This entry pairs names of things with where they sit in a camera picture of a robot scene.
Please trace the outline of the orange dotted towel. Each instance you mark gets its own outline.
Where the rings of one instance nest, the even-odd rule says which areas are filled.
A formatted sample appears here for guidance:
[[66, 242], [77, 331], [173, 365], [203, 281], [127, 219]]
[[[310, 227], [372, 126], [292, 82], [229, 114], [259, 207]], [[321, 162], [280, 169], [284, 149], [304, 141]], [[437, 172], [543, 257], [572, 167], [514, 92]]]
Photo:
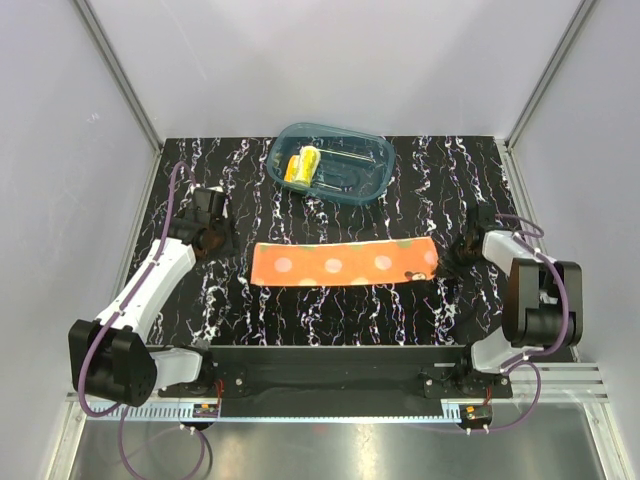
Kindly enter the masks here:
[[250, 282], [266, 287], [347, 287], [429, 281], [439, 255], [429, 237], [333, 244], [259, 243]]

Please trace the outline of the yellow patterned towel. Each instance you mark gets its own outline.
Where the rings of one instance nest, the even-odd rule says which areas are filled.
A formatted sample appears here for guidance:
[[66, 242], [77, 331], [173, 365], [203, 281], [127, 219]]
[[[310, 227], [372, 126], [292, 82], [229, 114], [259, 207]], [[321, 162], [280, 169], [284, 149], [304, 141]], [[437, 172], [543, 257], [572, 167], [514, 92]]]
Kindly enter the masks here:
[[304, 146], [292, 155], [287, 164], [284, 181], [302, 187], [310, 187], [321, 160], [321, 152], [314, 146]]

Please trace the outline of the teal plastic basin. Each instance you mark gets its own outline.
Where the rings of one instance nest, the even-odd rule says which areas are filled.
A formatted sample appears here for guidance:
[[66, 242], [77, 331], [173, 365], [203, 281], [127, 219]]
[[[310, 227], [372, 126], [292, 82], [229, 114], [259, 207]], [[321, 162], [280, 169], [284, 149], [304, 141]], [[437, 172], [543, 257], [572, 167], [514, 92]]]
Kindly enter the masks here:
[[[305, 182], [295, 182], [294, 165], [309, 150], [317, 155], [317, 167]], [[362, 206], [386, 192], [395, 159], [394, 147], [380, 136], [301, 122], [276, 138], [266, 168], [277, 184], [296, 193]]]

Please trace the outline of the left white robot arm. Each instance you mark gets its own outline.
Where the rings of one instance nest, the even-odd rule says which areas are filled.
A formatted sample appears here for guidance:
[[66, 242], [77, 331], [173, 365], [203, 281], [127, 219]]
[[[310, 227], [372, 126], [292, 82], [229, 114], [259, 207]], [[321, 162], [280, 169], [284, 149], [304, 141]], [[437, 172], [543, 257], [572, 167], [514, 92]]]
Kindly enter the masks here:
[[182, 384], [196, 396], [215, 386], [206, 347], [149, 348], [153, 323], [182, 279], [196, 266], [237, 252], [234, 222], [220, 187], [194, 189], [187, 207], [170, 220], [165, 238], [121, 293], [92, 321], [69, 330], [72, 384], [81, 400], [93, 396], [139, 407], [157, 390]]

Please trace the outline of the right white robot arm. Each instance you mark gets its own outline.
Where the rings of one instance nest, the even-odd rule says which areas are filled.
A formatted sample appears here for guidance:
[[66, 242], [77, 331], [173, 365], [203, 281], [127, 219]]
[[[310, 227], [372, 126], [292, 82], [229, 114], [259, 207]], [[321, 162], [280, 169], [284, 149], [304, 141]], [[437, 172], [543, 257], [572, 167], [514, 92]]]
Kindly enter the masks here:
[[509, 374], [525, 362], [575, 346], [582, 338], [581, 267], [555, 260], [525, 241], [542, 238], [541, 228], [518, 231], [500, 225], [501, 220], [532, 224], [477, 204], [467, 210], [464, 231], [436, 268], [438, 279], [449, 280], [477, 263], [491, 263], [507, 277], [500, 327], [465, 346], [454, 366], [432, 381], [447, 393], [482, 396], [508, 383]]

